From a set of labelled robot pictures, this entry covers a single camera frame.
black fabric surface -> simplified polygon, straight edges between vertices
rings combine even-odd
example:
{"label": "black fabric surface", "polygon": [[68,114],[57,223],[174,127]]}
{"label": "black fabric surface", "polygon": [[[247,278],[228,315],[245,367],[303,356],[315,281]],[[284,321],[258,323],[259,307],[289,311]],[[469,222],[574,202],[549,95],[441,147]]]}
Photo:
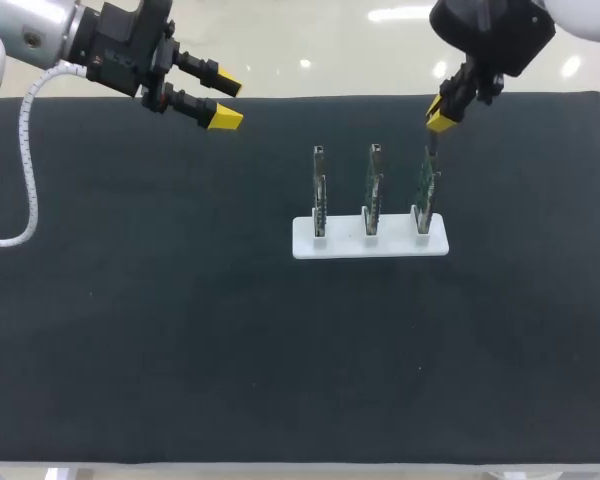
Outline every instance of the black fabric surface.
{"label": "black fabric surface", "polygon": [[[0,461],[600,463],[600,96],[504,95],[441,145],[445,258],[301,262],[368,148],[405,212],[430,97],[34,107],[41,220],[0,250]],[[0,237],[27,218],[0,109]]]}

screw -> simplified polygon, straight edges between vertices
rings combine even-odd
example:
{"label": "screw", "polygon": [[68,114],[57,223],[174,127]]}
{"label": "screw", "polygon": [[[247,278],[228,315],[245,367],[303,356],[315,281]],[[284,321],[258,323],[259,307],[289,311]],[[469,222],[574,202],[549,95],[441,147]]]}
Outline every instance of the screw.
{"label": "screw", "polygon": [[35,33],[27,32],[24,34],[24,43],[26,43],[29,48],[38,48],[42,45],[42,39]]}

circuit board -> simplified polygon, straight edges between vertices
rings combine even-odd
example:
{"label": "circuit board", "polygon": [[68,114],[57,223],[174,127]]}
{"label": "circuit board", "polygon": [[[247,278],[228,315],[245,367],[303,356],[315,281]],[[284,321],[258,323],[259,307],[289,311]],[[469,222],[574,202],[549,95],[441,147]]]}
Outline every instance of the circuit board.
{"label": "circuit board", "polygon": [[418,192],[414,205],[416,207],[416,223],[418,232],[428,234],[431,226],[431,217],[435,205],[436,189],[439,187],[440,172],[437,167],[437,138],[433,138],[431,145],[425,149],[425,158],[420,170]]}

white stand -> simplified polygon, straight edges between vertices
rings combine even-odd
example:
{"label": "white stand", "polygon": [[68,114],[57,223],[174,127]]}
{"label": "white stand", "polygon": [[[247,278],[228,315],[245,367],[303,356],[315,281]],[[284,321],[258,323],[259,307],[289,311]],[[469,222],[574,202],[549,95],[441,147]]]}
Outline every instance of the white stand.
{"label": "white stand", "polygon": [[422,235],[418,233],[415,207],[411,207],[411,214],[382,215],[375,236],[367,235],[364,207],[361,215],[328,217],[324,237],[315,236],[313,217],[293,221],[293,256],[299,260],[433,257],[448,253],[442,217],[434,214],[429,234]]}

